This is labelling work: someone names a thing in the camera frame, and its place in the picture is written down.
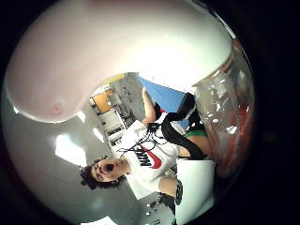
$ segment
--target man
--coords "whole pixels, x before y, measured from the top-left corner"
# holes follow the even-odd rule
[[[145,117],[141,122],[135,121],[123,135],[122,148],[119,149],[123,155],[120,158],[95,160],[93,165],[82,169],[83,185],[87,184],[91,189],[116,187],[126,175],[131,175],[147,189],[175,196],[176,178],[165,173],[175,165],[178,157],[189,157],[189,151],[182,146],[167,142],[160,128],[149,129],[156,125],[153,123],[161,123],[166,113],[164,112],[156,121],[155,108],[145,88],[142,89],[142,100]],[[209,143],[197,111],[190,115],[188,121],[186,134],[178,123],[172,122],[172,127],[180,134],[185,134],[185,137],[210,158],[212,155]]]

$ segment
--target wire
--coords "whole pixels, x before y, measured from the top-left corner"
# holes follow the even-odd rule
[[[157,135],[157,130],[160,127],[160,124],[157,123],[151,123],[148,124],[148,129],[146,134],[141,137],[138,141],[136,141],[135,144],[133,144],[130,148],[120,148],[117,150],[117,152],[122,152],[122,155],[120,156],[120,158],[126,153],[126,152],[149,152],[152,151],[157,144],[158,145],[163,145],[166,142],[158,142],[158,140],[156,138],[158,138],[159,140],[164,139],[163,136],[158,136]],[[141,148],[136,148],[137,146],[141,146],[143,143],[152,143],[153,146],[151,148],[148,148],[147,150],[142,150]]]

